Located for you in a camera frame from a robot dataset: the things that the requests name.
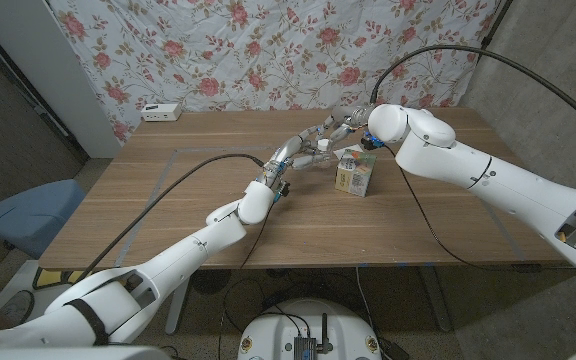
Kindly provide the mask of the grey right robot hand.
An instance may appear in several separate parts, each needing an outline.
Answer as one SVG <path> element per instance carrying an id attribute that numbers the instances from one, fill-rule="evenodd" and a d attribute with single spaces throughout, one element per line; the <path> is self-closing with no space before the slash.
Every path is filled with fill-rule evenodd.
<path id="1" fill-rule="evenodd" d="M 336 106 L 318 130 L 317 139 L 335 144 L 368 124 L 373 106 Z"/>

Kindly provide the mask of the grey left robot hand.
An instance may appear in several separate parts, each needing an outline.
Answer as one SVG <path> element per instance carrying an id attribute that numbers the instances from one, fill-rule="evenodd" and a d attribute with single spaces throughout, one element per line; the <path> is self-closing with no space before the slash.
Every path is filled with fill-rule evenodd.
<path id="1" fill-rule="evenodd" d="M 289 138 L 262 166 L 255 180 L 268 188 L 274 188 L 289 167 L 301 170 L 328 161 L 331 158 L 331 146 L 319 147 L 319 141 L 324 140 L 325 130 L 323 125 L 315 125 Z"/>

